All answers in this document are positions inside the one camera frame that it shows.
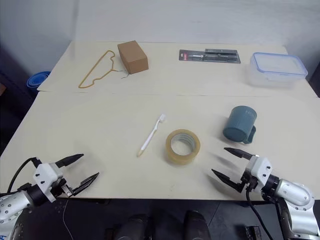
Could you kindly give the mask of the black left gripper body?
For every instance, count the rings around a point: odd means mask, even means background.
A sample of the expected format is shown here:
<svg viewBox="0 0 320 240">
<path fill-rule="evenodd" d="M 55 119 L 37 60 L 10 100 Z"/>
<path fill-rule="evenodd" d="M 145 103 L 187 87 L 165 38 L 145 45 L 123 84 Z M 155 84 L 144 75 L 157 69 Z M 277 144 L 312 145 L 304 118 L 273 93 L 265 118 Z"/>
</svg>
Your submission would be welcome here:
<svg viewBox="0 0 320 240">
<path fill-rule="evenodd" d="M 50 190 L 53 196 L 58 197 L 62 194 L 65 194 L 68 198 L 75 196 L 75 191 L 67 185 L 67 181 L 64 178 L 62 170 L 60 170 L 56 164 L 51 164 L 50 166 L 57 175 L 57 180 L 52 183 Z"/>
</svg>

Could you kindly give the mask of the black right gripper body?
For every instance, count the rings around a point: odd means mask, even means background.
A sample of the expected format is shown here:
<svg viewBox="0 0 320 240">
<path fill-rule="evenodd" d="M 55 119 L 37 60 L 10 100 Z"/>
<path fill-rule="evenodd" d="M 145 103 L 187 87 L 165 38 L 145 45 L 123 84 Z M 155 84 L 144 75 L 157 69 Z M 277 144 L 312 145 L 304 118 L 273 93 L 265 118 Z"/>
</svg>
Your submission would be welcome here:
<svg viewBox="0 0 320 240">
<path fill-rule="evenodd" d="M 253 156 L 247 164 L 242 177 L 240 178 L 240 182 L 243 184 L 243 189 L 245 185 L 248 185 L 250 191 L 255 189 L 258 185 L 259 181 L 259 171 L 261 170 L 261 157 Z"/>
</svg>

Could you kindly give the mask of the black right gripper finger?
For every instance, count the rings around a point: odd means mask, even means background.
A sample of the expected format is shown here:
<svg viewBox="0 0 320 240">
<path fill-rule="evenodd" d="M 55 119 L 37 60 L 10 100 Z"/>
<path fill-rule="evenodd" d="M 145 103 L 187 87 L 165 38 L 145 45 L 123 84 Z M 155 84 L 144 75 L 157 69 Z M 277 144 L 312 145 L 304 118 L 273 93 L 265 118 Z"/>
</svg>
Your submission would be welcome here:
<svg viewBox="0 0 320 240">
<path fill-rule="evenodd" d="M 225 174 L 216 171 L 214 169 L 211 170 L 223 183 L 225 183 L 226 185 L 228 185 L 229 187 L 235 189 L 237 192 L 241 193 L 243 191 L 243 184 L 242 183 L 235 183 L 233 181 L 230 180 L 230 178 L 228 176 L 226 176 Z"/>
<path fill-rule="evenodd" d="M 237 149 L 237 148 L 225 147 L 224 150 L 226 150 L 227 152 L 231 153 L 232 155 L 234 155 L 238 158 L 244 158 L 247 160 L 250 160 L 254 156 L 253 154 L 250 154 L 246 151 L 243 151 L 243 150 Z"/>
</svg>

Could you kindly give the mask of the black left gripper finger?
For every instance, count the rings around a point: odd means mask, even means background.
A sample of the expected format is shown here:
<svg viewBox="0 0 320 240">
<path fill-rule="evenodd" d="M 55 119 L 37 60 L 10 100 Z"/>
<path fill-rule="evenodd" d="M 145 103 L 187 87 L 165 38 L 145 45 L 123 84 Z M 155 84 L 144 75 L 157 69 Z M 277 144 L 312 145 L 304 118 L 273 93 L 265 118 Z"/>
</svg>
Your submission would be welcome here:
<svg viewBox="0 0 320 240">
<path fill-rule="evenodd" d="M 71 155 L 71 156 L 67 156 L 59 161 L 57 161 L 55 164 L 58 168 L 61 167 L 66 167 L 74 162 L 76 162 L 78 159 L 80 159 L 81 157 L 83 157 L 84 154 L 75 154 L 75 155 Z"/>
<path fill-rule="evenodd" d="M 99 176 L 99 174 L 100 173 L 97 172 L 97 173 L 89 176 L 85 180 L 83 180 L 78 187 L 76 187 L 72 190 L 72 195 L 76 196 L 79 193 L 81 193 L 82 191 L 84 191 L 86 188 L 88 188 L 96 180 L 96 178 Z"/>
</svg>

